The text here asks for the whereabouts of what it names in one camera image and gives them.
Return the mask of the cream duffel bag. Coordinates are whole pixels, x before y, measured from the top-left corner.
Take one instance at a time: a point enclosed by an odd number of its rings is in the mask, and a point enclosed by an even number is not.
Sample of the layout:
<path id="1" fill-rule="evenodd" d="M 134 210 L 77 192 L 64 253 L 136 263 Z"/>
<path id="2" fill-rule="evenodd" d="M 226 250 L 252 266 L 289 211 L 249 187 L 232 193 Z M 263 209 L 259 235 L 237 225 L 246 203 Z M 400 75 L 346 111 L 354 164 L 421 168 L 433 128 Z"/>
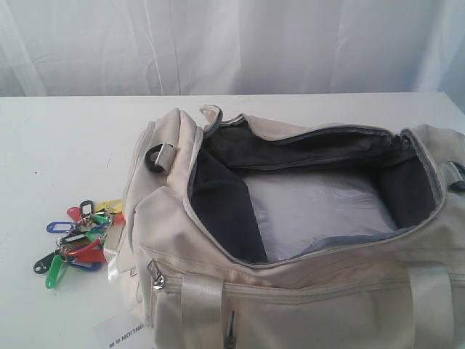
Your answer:
<path id="1" fill-rule="evenodd" d="M 140 135 L 109 278 L 156 348 L 462 348 L 464 135 L 174 109 Z M 243 178 L 359 172 L 397 230 L 269 262 Z M 154 292 L 154 259 L 165 288 Z"/>

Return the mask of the white paper price tag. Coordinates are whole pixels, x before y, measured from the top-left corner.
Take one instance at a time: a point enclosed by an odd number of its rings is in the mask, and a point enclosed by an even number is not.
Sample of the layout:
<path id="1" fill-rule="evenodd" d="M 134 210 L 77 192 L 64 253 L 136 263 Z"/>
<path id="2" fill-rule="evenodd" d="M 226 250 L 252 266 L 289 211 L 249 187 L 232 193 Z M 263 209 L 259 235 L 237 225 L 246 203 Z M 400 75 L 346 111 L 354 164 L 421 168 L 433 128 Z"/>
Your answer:
<path id="1" fill-rule="evenodd" d="M 94 327 L 94 332 L 103 349 L 155 348 L 153 330 L 128 313 L 104 320 Z"/>

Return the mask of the clear plastic stuffing bag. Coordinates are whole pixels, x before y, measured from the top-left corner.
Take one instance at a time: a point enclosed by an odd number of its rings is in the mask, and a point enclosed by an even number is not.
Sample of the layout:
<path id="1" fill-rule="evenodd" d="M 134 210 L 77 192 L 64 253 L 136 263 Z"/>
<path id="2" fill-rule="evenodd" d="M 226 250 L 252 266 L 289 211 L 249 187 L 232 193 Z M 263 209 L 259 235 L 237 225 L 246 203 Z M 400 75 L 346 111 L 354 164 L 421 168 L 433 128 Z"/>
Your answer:
<path id="1" fill-rule="evenodd" d="M 243 180 L 269 262 L 397 230 L 374 184 L 359 172 L 253 173 Z"/>

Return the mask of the metal side zipper pull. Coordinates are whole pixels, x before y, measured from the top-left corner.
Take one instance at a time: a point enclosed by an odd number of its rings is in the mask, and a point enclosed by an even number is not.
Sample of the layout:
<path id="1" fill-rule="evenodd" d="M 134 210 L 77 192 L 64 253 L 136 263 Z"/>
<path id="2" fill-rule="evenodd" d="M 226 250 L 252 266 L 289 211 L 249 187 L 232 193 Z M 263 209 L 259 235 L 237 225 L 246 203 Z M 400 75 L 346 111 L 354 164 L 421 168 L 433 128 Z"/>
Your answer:
<path id="1" fill-rule="evenodd" d="M 154 292 L 159 292 L 165 288 L 165 275 L 159 269 L 157 262 L 152 259 L 146 266 L 151 277 L 151 287 Z"/>

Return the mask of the colourful key tag bunch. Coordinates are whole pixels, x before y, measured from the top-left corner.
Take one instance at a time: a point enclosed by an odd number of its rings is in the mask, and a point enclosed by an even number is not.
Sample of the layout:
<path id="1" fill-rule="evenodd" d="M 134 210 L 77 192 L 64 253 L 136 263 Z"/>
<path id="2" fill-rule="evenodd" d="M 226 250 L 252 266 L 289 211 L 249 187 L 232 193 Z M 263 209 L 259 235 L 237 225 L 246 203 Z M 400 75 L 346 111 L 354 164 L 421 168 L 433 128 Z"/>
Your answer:
<path id="1" fill-rule="evenodd" d="M 110 237 L 121 231 L 125 219 L 122 200 L 84 200 L 67 210 L 69 221 L 52 221 L 47 233 L 56 234 L 55 248 L 36 261 L 33 272 L 45 277 L 47 289 L 55 288 L 66 268 L 98 271 L 110 263 Z"/>

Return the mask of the white backdrop curtain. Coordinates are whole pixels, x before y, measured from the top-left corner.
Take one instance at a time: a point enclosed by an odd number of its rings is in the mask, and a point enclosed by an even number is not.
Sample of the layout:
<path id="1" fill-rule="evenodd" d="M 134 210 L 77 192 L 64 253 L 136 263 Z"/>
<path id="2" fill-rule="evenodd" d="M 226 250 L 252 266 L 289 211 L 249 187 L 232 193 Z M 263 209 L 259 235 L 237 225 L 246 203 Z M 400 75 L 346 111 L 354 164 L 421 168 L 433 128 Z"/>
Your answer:
<path id="1" fill-rule="evenodd" d="M 464 96 L 462 1 L 3 1 L 1 94 Z"/>

